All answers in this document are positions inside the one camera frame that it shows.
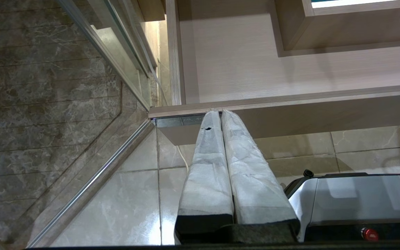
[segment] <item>floor tile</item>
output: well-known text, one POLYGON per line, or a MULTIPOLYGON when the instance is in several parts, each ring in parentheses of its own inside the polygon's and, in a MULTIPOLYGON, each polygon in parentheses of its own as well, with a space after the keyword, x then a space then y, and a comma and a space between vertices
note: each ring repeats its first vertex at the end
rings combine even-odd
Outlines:
POLYGON ((157 171, 117 173, 52 244, 160 245, 157 171))
POLYGON ((336 152, 400 147, 400 126, 331 132, 336 152))
POLYGON ((121 164, 117 172, 157 169, 157 129, 154 128, 148 136, 121 164))
POLYGON ((400 148, 338 153, 340 172, 400 174, 400 148))
MULTIPOLYGON (((157 142, 158 142, 158 164, 160 169, 173 168, 185 166, 177 147, 174 146, 166 136, 157 130, 157 142)), ((195 144, 181 145, 180 151, 183 154, 188 165, 192 162, 192 156, 194 155, 195 144)))
POLYGON ((254 139, 265 159, 334 153, 330 133, 254 139))
POLYGON ((315 155, 267 160, 279 184, 285 188, 293 180, 303 177, 305 169, 315 175, 336 174, 339 172, 334 155, 315 155))
POLYGON ((186 179, 186 169, 160 170, 161 243, 174 244, 174 225, 177 218, 181 190, 186 179))

